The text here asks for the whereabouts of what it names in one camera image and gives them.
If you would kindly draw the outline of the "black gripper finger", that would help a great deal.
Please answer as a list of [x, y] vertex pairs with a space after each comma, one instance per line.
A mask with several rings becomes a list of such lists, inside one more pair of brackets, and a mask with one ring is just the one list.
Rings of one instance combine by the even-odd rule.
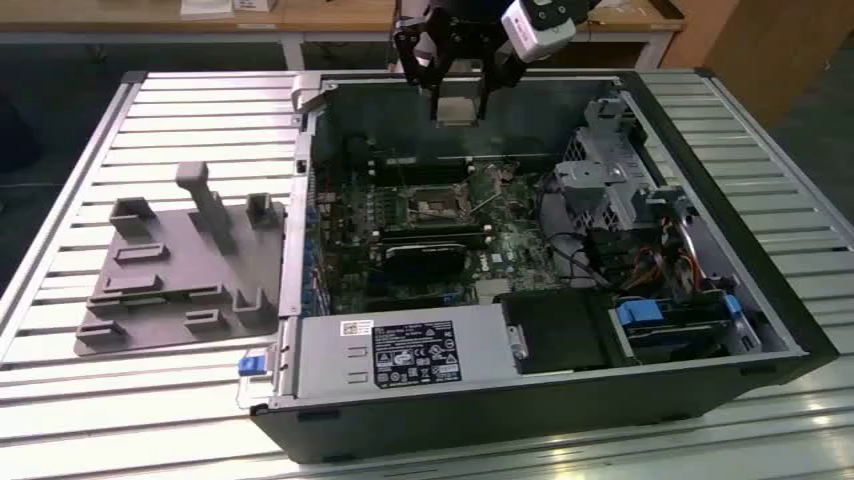
[[511, 42], [482, 42], [475, 46], [476, 56], [482, 63], [482, 74], [478, 86], [478, 119], [487, 113], [490, 95], [502, 88], [518, 85], [527, 70], [526, 62], [518, 57]]
[[432, 58], [424, 67], [420, 86], [430, 92], [430, 118], [438, 118], [440, 86], [455, 58], [455, 20], [443, 7], [430, 7], [424, 33], [434, 44]]

